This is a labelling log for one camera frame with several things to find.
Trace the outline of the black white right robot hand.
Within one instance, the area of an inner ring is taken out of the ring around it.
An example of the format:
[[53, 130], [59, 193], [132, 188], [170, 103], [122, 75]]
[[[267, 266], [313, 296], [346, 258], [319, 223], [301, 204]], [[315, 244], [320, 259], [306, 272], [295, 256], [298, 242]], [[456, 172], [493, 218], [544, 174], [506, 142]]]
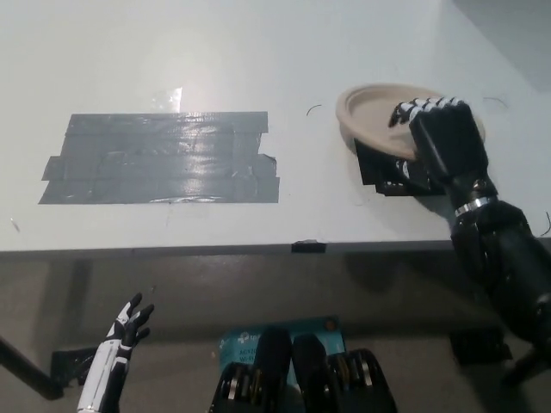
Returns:
[[390, 115], [388, 126], [404, 124], [412, 134], [416, 157], [430, 179], [444, 189], [457, 217], [497, 199], [479, 128], [462, 99], [401, 102]]

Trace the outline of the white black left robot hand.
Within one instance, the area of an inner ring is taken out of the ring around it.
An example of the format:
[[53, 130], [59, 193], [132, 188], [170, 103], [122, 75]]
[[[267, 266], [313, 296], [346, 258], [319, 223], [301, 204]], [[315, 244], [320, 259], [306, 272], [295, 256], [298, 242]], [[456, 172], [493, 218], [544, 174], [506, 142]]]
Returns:
[[142, 294], [137, 293], [122, 307], [98, 346], [91, 362], [78, 412], [118, 412], [133, 350], [150, 334], [145, 326], [154, 311], [150, 304], [139, 308]]

